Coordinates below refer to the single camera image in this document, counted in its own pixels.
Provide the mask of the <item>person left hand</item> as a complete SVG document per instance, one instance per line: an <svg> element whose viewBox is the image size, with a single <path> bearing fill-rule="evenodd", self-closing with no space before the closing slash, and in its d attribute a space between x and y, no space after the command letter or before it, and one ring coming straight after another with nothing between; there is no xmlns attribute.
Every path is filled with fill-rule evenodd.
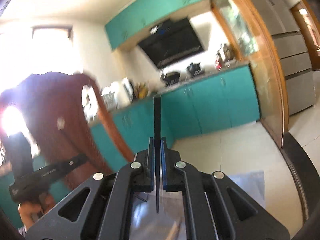
<svg viewBox="0 0 320 240"><path fill-rule="evenodd" d="M32 202L20 203L18 206L18 212L20 214L25 231L28 231L28 229L31 228L35 223L31 217L32 214L38 214L39 212L46 214L55 206L55 204L56 202L53 196L49 193L44 199L44 207L42 207L40 204Z"/></svg>

